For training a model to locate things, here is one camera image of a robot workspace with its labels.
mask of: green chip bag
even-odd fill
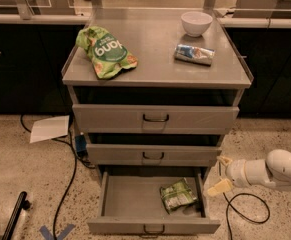
[[[104,28],[91,26],[82,29],[76,44],[85,50],[100,79],[113,78],[122,70],[137,66],[138,59]]]

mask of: speckled floor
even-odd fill
[[[26,115],[24,122],[31,128],[34,121],[42,118],[44,117]],[[54,141],[29,144],[29,138],[30,134],[20,123],[20,116],[0,115],[0,235],[4,233],[21,191],[28,193],[27,199],[32,204],[29,210],[22,211],[13,235],[14,240],[49,239],[40,231],[42,227],[46,227],[47,231],[52,232],[55,211],[74,167],[73,155],[65,144]],[[234,159],[264,158],[275,148],[291,152],[291,120],[238,118],[223,142],[223,154]],[[213,185],[217,179],[217,170],[214,167],[205,188]],[[266,224],[254,225],[230,210],[233,239],[291,239],[291,193],[253,186],[248,189],[234,189],[228,197],[241,192],[252,193],[266,200],[271,217]],[[57,235],[68,225],[74,225],[65,239],[140,239],[139,236],[101,236],[89,233],[86,220],[97,215],[99,193],[96,172],[79,163],[75,180],[59,213]],[[222,196],[208,198],[207,201],[210,218],[221,222],[215,234],[160,236],[158,239],[229,239],[225,218],[226,201]],[[251,219],[262,220],[266,217],[266,210],[255,199],[243,196],[234,204]]]

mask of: bowl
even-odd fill
[[[213,21],[213,17],[204,12],[185,12],[181,19],[185,32],[193,37],[202,35]]]

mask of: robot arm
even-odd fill
[[[245,159],[232,161],[220,156],[218,160],[226,167],[226,179],[208,189],[210,196],[215,196],[233,189],[251,185],[262,185],[279,191],[291,191],[291,153],[286,150],[273,150],[266,159]]]

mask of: white paper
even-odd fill
[[[58,116],[36,121],[32,128],[30,143],[66,136],[69,116]]]

